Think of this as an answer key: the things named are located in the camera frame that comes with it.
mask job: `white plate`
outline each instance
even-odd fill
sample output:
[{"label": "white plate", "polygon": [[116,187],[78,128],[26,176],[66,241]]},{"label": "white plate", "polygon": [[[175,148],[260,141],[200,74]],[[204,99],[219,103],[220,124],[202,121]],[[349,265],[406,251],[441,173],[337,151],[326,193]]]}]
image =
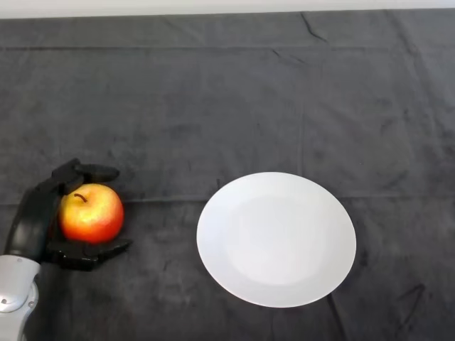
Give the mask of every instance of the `white plate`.
[{"label": "white plate", "polygon": [[339,201],[285,173],[252,174],[221,188],[200,216],[197,242],[224,289],[276,308],[328,295],[355,256],[354,227]]}]

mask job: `robotic hand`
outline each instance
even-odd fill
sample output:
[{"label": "robotic hand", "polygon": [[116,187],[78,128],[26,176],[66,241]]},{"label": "robotic hand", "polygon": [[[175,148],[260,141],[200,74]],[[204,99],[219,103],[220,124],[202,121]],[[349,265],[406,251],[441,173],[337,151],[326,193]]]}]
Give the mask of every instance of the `robotic hand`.
[{"label": "robotic hand", "polygon": [[0,256],[0,341],[25,340],[24,325],[38,303],[35,277],[42,261],[90,271],[131,244],[128,239],[96,245],[70,242],[56,225],[64,195],[84,183],[111,181],[118,175],[115,168],[83,165],[74,159],[23,196]]}]

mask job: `apple stem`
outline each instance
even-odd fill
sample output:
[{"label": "apple stem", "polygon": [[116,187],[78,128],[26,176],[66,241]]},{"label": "apple stem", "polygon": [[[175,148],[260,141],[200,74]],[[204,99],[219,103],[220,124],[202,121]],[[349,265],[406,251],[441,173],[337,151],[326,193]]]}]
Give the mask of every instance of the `apple stem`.
[{"label": "apple stem", "polygon": [[85,199],[85,198],[83,197],[83,195],[81,195],[81,194],[79,194],[79,193],[75,193],[74,196],[75,196],[75,197],[80,197],[82,200],[84,200],[84,202],[87,202],[87,199]]}]

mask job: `apple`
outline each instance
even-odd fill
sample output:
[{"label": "apple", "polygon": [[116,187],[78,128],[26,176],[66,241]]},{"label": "apple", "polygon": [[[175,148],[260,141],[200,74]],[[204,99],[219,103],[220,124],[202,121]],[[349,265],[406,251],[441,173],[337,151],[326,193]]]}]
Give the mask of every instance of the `apple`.
[{"label": "apple", "polygon": [[114,239],[122,228],[123,217],[122,201],[116,192],[97,183],[80,186],[60,204],[63,235],[91,244]]}]

